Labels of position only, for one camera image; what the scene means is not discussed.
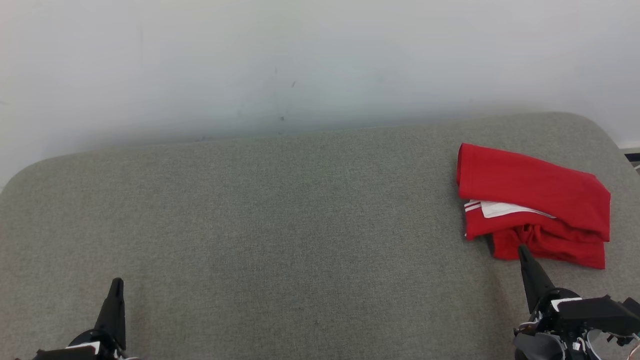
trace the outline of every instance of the cable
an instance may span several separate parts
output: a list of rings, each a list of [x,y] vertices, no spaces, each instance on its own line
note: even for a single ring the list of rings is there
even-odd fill
[[[582,350],[583,352],[587,352],[587,344],[584,343],[584,339],[582,338],[578,338],[578,342],[582,345]]]
[[[632,356],[634,355],[636,350],[640,348],[640,338],[638,338],[638,335],[636,334],[634,334],[634,338],[636,339],[636,345],[634,346],[633,350],[631,350],[631,353],[629,353],[627,360],[632,360]]]

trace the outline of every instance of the white trim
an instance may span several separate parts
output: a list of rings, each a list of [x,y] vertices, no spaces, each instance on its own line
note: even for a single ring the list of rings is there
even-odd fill
[[[501,216],[512,214],[512,213],[521,213],[521,212],[536,213],[536,214],[544,215],[548,218],[556,218],[547,213],[543,213],[542,211],[538,211],[531,208],[525,208],[524,206],[520,206],[516,204],[509,204],[507,202],[494,202],[494,201],[482,200],[480,202],[480,205],[482,207],[482,213],[485,218],[495,218],[495,217],[501,217]]]
[[[465,208],[475,204],[480,204],[480,200],[469,200],[469,202],[465,204]]]
[[[481,207],[480,204],[471,205],[471,206],[465,208],[465,212],[467,213],[467,212],[469,212],[471,210],[479,209],[480,207]]]

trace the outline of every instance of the gray upholstered cushion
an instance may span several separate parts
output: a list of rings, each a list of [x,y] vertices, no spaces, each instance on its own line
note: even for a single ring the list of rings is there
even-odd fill
[[[64,347],[117,276],[146,359],[509,359],[519,264],[463,238],[461,142],[597,175],[607,270],[542,264],[586,297],[640,299],[640,177],[575,115],[110,149],[0,195],[0,359]]]

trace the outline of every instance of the gray fabric surface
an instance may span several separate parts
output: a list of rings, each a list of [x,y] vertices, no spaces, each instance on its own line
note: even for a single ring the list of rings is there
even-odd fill
[[[541,262],[585,297],[640,299],[640,177],[575,115],[110,149],[0,194],[0,359],[64,347],[118,276],[146,359],[512,359],[519,265],[463,238],[461,142],[594,173],[607,270]]]

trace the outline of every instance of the folded red garment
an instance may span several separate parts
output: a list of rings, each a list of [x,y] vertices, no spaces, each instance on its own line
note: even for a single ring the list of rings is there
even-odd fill
[[[456,182],[462,199],[516,204],[517,211],[486,217],[467,206],[467,239],[493,234],[499,259],[518,259],[527,244],[541,258],[604,269],[611,194],[593,174],[530,156],[463,143]]]

